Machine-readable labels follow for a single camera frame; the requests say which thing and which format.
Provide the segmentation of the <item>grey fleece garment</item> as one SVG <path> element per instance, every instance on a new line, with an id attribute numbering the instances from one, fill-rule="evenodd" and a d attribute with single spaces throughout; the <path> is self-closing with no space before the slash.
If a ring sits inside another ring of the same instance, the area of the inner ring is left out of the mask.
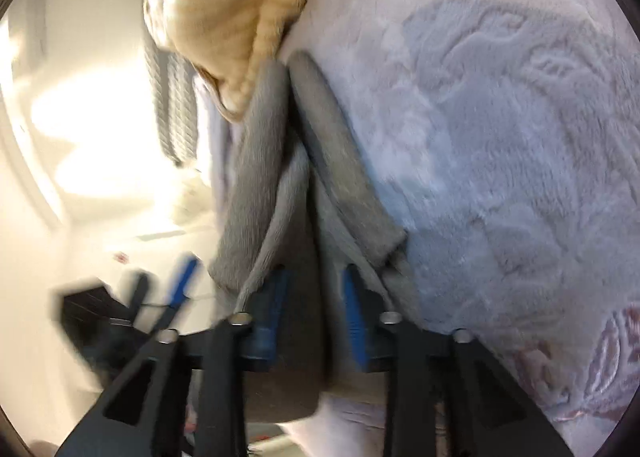
<path id="1" fill-rule="evenodd" d="M 382 380 L 361 373 L 350 353 L 342 274 L 356 266 L 391 309 L 419 321 L 406 243 L 311 56 L 262 66 L 208 268 L 216 318 L 242 310 L 275 267 L 292 277 L 276 364 L 245 380 L 249 421 L 309 417 L 326 395 L 382 402 Z"/>

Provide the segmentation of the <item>lavender plush bed blanket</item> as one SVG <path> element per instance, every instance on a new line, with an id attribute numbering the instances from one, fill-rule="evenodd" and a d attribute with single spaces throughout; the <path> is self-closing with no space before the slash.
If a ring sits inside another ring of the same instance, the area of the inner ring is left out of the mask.
<path id="1" fill-rule="evenodd" d="M 616 0 L 308 0 L 308 53 L 407 234 L 416 324 L 465 328 L 577 456 L 639 385 L 639 41 Z M 382 403 L 282 422 L 373 456 Z"/>

